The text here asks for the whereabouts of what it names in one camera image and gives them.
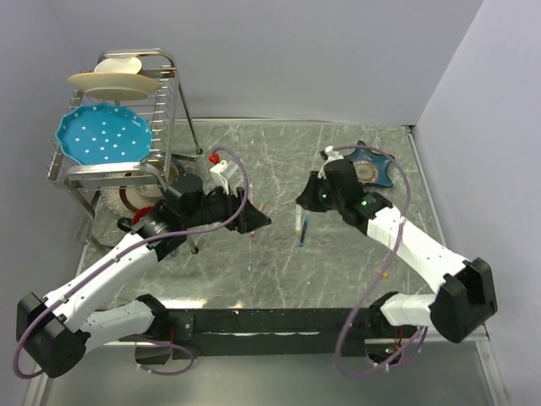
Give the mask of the white orange pen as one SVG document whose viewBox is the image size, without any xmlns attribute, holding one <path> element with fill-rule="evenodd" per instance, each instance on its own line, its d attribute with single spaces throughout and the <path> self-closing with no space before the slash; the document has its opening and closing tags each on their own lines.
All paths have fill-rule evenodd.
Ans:
<svg viewBox="0 0 541 406">
<path fill-rule="evenodd" d="M 260 202 L 259 205 L 258 205 L 258 208 L 257 208 L 258 214 L 253 213 L 251 215 L 251 223 L 250 224 L 253 226 L 252 230 L 249 233 L 249 236 L 251 238 L 253 238 L 256 235 L 257 230 L 259 228 L 264 226 L 263 220 L 262 220 L 262 217 L 263 217 L 262 213 L 263 213 L 264 210 L 265 210 L 265 203 Z"/>
</svg>

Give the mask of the blue pen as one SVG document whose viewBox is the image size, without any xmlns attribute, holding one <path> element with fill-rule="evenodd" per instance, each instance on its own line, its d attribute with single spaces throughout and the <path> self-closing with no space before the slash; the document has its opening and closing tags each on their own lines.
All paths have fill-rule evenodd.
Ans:
<svg viewBox="0 0 541 406">
<path fill-rule="evenodd" d="M 307 233 L 307 229 L 308 229 L 308 225 L 309 225 L 309 219 L 310 219 L 310 214 L 305 213 L 303 215 L 302 222 L 299 223 L 299 230 L 298 230 L 298 233 L 299 233 L 298 246 L 299 247 L 304 247 L 304 242 L 305 242 L 305 239 L 306 239 L 306 233 Z"/>
</svg>

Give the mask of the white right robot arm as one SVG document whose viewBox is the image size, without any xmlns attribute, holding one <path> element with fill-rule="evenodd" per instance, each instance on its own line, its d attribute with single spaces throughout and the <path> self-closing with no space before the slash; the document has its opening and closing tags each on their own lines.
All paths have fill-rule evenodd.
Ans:
<svg viewBox="0 0 541 406">
<path fill-rule="evenodd" d="M 490 265 L 447 249 L 383 195 L 365 191 L 351 162 L 339 159 L 311 172 L 296 202 L 311 212 L 337 211 L 346 224 L 384 245 L 429 285 L 430 294 L 390 293 L 373 303 L 369 324 L 376 335 L 388 337 L 399 326 L 428 326 L 460 343 L 497 312 Z"/>
</svg>

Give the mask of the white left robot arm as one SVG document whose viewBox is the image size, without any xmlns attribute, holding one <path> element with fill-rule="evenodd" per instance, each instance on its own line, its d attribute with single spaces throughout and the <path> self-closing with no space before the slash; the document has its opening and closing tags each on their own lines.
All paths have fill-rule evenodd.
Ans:
<svg viewBox="0 0 541 406">
<path fill-rule="evenodd" d="M 149 294 L 114 310 L 99 313 L 98 308 L 190 235 L 220 228 L 246 234 L 270 224 L 271 219 L 252 205 L 244 188 L 232 192 L 218 186 L 204 192 L 199 176 L 178 178 L 93 266 L 44 298 L 29 293 L 18 302 L 15 375 L 27 378 L 19 368 L 21 352 L 40 366 L 41 373 L 55 378 L 104 343 L 137 334 L 150 340 L 161 338 L 167 332 L 168 310 Z"/>
</svg>

